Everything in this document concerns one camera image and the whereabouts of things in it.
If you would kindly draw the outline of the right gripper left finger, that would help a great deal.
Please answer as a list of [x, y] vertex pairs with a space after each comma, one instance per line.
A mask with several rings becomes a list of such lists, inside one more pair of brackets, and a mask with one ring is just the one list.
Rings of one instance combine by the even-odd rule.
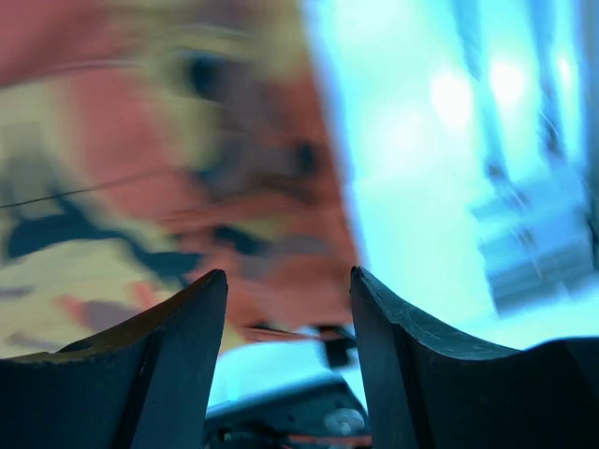
[[2, 447], [201, 447], [226, 296], [215, 269], [57, 353], [2, 360]]

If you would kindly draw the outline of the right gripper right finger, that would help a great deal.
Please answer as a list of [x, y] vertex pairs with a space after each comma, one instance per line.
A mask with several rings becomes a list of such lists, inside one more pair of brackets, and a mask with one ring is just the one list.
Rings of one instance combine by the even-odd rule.
[[350, 296], [374, 447], [597, 446], [597, 339], [481, 340], [360, 267]]

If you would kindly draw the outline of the orange camouflage trousers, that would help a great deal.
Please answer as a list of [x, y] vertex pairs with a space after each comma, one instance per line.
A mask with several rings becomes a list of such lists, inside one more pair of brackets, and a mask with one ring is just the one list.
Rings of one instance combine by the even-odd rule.
[[301, 1], [1, 5], [1, 355], [215, 268], [222, 347], [334, 344], [357, 262]]

